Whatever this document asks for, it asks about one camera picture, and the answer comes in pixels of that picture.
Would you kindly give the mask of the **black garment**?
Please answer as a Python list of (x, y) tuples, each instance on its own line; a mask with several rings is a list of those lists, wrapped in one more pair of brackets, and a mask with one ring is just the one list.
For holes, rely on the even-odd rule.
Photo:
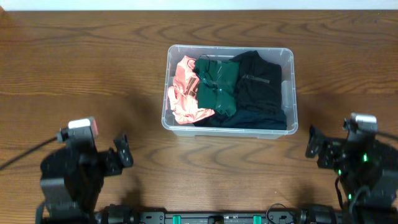
[(241, 110), (276, 115), (282, 106), (282, 69), (264, 60), (257, 51), (248, 51), (231, 59), (239, 63), (235, 86), (236, 104)]

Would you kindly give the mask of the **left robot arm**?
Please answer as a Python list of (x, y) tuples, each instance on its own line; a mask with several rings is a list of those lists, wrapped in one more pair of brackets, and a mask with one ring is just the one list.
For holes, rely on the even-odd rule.
[(66, 146), (40, 165), (45, 200), (37, 208), (36, 223), (107, 223), (108, 212), (95, 212), (104, 178), (120, 175), (134, 159), (127, 136), (113, 140), (115, 149), (99, 152), (92, 136), (68, 136)]

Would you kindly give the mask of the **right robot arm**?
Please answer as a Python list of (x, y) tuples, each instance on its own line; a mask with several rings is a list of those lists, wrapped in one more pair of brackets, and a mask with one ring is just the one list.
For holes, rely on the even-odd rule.
[(306, 157), (337, 174), (342, 223), (397, 224), (397, 149), (378, 141), (374, 131), (346, 130), (347, 138), (330, 138), (311, 126)]

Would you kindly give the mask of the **dark navy garment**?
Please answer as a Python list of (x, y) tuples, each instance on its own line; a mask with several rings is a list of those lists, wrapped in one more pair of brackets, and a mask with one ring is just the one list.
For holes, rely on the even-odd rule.
[(208, 118), (193, 123), (193, 125), (206, 128), (286, 130), (287, 118), (281, 109), (253, 111), (238, 108), (231, 117), (215, 113)]

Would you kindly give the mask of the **dark green shirt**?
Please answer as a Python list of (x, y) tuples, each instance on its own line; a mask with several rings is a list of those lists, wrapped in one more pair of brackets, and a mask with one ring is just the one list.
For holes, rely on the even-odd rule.
[(194, 65), (193, 71), (200, 80), (196, 95), (198, 107), (212, 109), (227, 117), (234, 115), (234, 91), (239, 76), (239, 63), (199, 58)]

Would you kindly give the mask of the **pink printed shirt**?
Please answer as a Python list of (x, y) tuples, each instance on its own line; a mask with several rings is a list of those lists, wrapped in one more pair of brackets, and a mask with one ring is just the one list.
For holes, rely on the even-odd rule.
[(212, 109), (199, 108), (197, 100), (200, 79), (193, 71), (196, 60), (184, 56), (177, 64), (172, 86), (167, 96), (170, 109), (178, 124), (190, 124), (214, 115)]

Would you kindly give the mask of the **clear plastic storage container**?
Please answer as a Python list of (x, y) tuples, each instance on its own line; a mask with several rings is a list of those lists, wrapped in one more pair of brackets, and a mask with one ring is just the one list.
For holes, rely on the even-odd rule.
[[(287, 117), (287, 129), (205, 128), (196, 127), (193, 124), (178, 124), (172, 110), (170, 109), (170, 100), (167, 95), (167, 90), (173, 85), (175, 71), (179, 61), (181, 61), (185, 55), (191, 58), (198, 58), (202, 55), (206, 55), (212, 60), (228, 60), (247, 51), (256, 51), (264, 60), (278, 64), (282, 67), (282, 109)], [(297, 115), (293, 52), (290, 49), (283, 47), (172, 45), (167, 51), (161, 122), (165, 129), (174, 132), (174, 134), (178, 136), (227, 136), (277, 139), (281, 136), (294, 134), (299, 128), (299, 121)]]

